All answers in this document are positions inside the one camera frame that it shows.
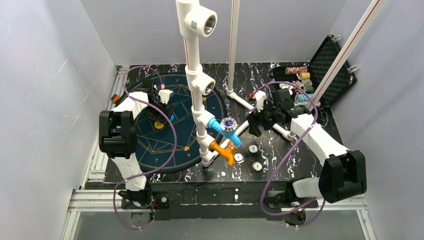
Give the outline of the yellow button chip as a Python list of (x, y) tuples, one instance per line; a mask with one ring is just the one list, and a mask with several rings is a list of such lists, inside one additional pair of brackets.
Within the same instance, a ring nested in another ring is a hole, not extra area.
[(157, 130), (161, 130), (161, 129), (163, 129), (163, 128), (165, 127), (165, 125), (164, 125), (163, 123), (159, 122), (159, 121), (155, 121), (155, 122), (154, 122), (154, 127), (155, 127)]

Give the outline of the light blue 10 chip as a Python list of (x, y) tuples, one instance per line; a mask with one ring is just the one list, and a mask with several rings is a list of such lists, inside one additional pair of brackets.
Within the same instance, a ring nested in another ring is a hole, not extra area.
[(258, 147), (256, 144), (251, 144), (251, 145), (248, 147), (248, 151), (249, 151), (251, 154), (255, 154), (255, 153), (257, 153), (257, 152), (259, 151), (259, 147)]

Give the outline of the grey white poker chip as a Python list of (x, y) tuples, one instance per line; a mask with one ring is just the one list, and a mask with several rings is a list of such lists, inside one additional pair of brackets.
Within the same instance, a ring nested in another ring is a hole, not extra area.
[(260, 162), (255, 161), (255, 162), (253, 162), (253, 164), (252, 164), (252, 169), (253, 169), (255, 172), (260, 172), (260, 171), (262, 171), (262, 170), (263, 170), (263, 165), (262, 165)]

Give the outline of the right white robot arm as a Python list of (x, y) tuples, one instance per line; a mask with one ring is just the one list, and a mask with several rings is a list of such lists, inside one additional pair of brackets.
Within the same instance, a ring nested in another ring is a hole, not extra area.
[(323, 198), (335, 203), (367, 191), (366, 159), (359, 150), (351, 151), (332, 138), (303, 105), (295, 105), (290, 91), (274, 90), (271, 98), (258, 90), (250, 97), (256, 106), (248, 113), (249, 133), (261, 136), (259, 126), (269, 130), (284, 124), (313, 151), (322, 166), (319, 177), (303, 178), (287, 184), (279, 199), (294, 202)]

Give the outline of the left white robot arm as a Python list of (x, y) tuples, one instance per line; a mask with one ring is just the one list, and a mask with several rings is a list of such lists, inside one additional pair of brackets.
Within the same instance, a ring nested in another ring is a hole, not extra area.
[(135, 156), (137, 147), (136, 118), (145, 112), (149, 118), (166, 122), (172, 113), (167, 110), (174, 92), (159, 87), (152, 80), (129, 92), (118, 105), (99, 114), (99, 149), (117, 166), (125, 180), (125, 189), (143, 191), (147, 178), (140, 175), (142, 170)]

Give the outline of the light blue chip row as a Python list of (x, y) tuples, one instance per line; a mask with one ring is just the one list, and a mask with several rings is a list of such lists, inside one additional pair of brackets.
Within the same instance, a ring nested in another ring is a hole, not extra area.
[(314, 97), (313, 93), (306, 93), (306, 94), (297, 94), (294, 97), (295, 102), (309, 102), (310, 99), (312, 100)]

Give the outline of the loose white chips pile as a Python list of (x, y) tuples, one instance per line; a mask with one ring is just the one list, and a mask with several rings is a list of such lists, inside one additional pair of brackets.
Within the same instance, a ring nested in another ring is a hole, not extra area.
[(301, 82), (293, 81), (292, 84), (295, 86), (286, 83), (279, 83), (278, 86), (280, 89), (288, 89), (291, 97), (301, 94), (302, 92), (299, 90), (299, 88), (303, 87)]

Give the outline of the green pink chip row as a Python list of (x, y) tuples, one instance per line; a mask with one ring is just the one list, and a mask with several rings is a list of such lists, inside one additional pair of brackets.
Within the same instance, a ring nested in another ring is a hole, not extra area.
[[(294, 102), (294, 105), (295, 105), (295, 106), (300, 106), (300, 105), (302, 105), (302, 106), (305, 106), (306, 108), (308, 108), (308, 106), (309, 106), (309, 105), (311, 105), (311, 103), (310, 103), (309, 101), (295, 101), (295, 102)], [(318, 101), (318, 102), (316, 103), (316, 107), (317, 107), (318, 109), (321, 107), (321, 102), (320, 102), (320, 101)]]

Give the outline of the dark blue 5 chip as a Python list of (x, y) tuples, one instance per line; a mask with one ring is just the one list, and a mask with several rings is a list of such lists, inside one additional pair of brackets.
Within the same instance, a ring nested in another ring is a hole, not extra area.
[(235, 161), (237, 164), (241, 164), (241, 163), (243, 163), (243, 162), (245, 161), (244, 155), (243, 155), (243, 154), (241, 154), (241, 153), (236, 153), (236, 154), (234, 155), (234, 161)]

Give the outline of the black chip case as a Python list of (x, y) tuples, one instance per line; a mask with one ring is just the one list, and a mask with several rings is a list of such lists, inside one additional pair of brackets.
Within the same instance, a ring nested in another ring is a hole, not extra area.
[[(307, 72), (310, 73), (313, 90), (316, 91), (341, 50), (340, 39), (339, 35), (328, 35), (309, 62), (299, 64), (292, 62), (274, 66), (270, 70), (271, 78), (275, 81), (295, 82), (298, 80), (296, 74), (288, 73), (288, 69), (306, 67)], [(350, 67), (346, 61), (320, 97), (319, 101), (324, 107), (335, 105), (357, 83), (358, 80), (355, 74), (349, 70)]]

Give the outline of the red chip row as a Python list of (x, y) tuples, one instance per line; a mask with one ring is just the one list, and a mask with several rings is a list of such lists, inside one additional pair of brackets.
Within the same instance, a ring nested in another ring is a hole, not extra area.
[(285, 72), (286, 75), (295, 75), (295, 74), (307, 73), (308, 67), (307, 66), (286, 67), (284, 72)]

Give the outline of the yellow chip stack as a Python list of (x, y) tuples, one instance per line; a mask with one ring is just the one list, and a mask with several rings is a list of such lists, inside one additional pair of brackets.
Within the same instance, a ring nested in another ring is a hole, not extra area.
[(309, 72), (301, 72), (298, 74), (298, 78), (300, 80), (306, 80), (306, 79), (310, 79), (311, 74)]

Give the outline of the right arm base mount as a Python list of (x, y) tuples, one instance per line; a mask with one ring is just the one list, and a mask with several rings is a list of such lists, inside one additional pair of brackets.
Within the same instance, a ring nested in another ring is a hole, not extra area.
[[(298, 208), (310, 200), (311, 198), (298, 198), (294, 195), (291, 196), (288, 191), (270, 190), (266, 193), (264, 198), (264, 206), (267, 211), (278, 213), (282, 212), (282, 209), (287, 208), (290, 211), (291, 209)], [(304, 205), (302, 208), (299, 208), (292, 213), (282, 215), (282, 220), (286, 225), (291, 227), (302, 226), (307, 223), (306, 208), (315, 208), (317, 206), (318, 203), (314, 200), (310, 204)]]

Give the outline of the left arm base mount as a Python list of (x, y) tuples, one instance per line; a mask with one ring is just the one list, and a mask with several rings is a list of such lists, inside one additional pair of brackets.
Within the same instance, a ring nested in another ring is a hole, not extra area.
[(170, 205), (170, 194), (166, 191), (120, 190), (118, 195), (122, 198), (121, 209), (162, 210), (169, 208)]

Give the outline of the white PVC pipe frame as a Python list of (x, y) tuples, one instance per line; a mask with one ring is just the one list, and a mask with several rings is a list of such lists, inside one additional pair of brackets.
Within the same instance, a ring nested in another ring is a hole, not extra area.
[[(208, 128), (208, 122), (215, 117), (205, 109), (203, 104), (203, 97), (214, 89), (216, 81), (203, 72), (200, 63), (199, 37), (209, 37), (213, 33), (218, 16), (215, 11), (201, 6), (197, 0), (177, 0), (175, 3), (179, 30), (184, 41), (185, 74), (188, 88), (191, 91), (193, 120), (197, 127), (197, 141), (200, 145), (199, 153), (202, 158), (202, 165), (208, 167), (217, 156), (220, 156), (217, 151), (210, 149), (209, 145), (215, 141), (220, 147), (225, 148), (230, 141), (216, 130)], [(321, 81), (318, 89), (314, 92), (314, 98), (310, 100), (309, 108), (315, 106), (320, 100), (384, 4), (384, 0), (371, 1), (325, 74), (324, 80)], [(247, 127), (249, 127), (248, 122), (238, 126), (235, 132), (237, 136)]]

